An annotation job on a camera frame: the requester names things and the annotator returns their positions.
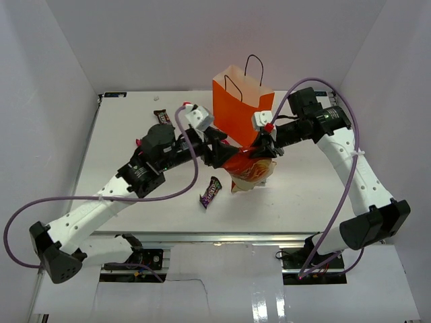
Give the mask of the pink candy packet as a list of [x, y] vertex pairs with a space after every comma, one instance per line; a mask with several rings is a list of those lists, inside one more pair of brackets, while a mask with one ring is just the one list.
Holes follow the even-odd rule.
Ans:
[[234, 141], [227, 141], [227, 140], [224, 140], [224, 141], [223, 141], [223, 143], [225, 143], [225, 144], [227, 144], [227, 145], [234, 146], [234, 147], [240, 147], [240, 145], [239, 145], [238, 143], [234, 142]]

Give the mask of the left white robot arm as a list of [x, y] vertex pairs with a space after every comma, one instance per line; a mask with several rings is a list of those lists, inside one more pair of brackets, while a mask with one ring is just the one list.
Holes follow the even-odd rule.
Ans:
[[89, 237], [123, 209], [141, 201], [165, 181], [165, 171], [201, 157], [220, 168], [239, 152], [225, 144], [226, 134], [209, 127], [202, 135], [189, 128], [176, 138], [169, 124], [152, 126], [130, 160], [94, 195], [66, 215], [29, 228], [36, 255], [54, 284], [75, 276], [95, 257]]

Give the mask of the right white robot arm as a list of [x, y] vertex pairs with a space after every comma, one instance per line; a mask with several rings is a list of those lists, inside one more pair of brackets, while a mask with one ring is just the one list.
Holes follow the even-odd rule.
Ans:
[[376, 177], [364, 152], [356, 147], [352, 123], [339, 106], [322, 107], [311, 87], [288, 96], [290, 122], [275, 126], [270, 111], [256, 112], [253, 127], [259, 132], [253, 156], [277, 157], [284, 147], [311, 140], [326, 155], [345, 186], [343, 197], [352, 204], [354, 216], [338, 226], [306, 238], [294, 253], [305, 266], [320, 268], [336, 252], [361, 250], [394, 236], [411, 208], [396, 200]]

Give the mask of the orange chips bag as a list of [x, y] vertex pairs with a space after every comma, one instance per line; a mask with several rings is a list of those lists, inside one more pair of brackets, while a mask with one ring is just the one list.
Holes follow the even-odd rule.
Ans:
[[270, 157], [251, 158], [250, 154], [240, 151], [222, 165], [231, 177], [231, 193], [252, 190], [265, 182], [277, 165]]

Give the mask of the brown purple M&M's pack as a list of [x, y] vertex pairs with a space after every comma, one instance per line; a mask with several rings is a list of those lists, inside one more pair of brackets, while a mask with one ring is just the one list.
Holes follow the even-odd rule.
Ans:
[[212, 176], [209, 182], [208, 187], [206, 188], [203, 195], [199, 196], [199, 202], [204, 207], [204, 209], [207, 209], [212, 200], [216, 197], [219, 191], [222, 189], [222, 184], [220, 180]]

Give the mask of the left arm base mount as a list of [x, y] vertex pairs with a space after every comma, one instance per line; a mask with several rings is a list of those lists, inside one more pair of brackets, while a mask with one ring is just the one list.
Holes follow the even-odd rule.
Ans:
[[163, 268], [164, 250], [145, 249], [142, 243], [131, 234], [122, 234], [130, 243], [132, 255], [122, 264], [105, 264], [100, 273], [103, 283], [163, 283], [166, 274], [160, 274]]

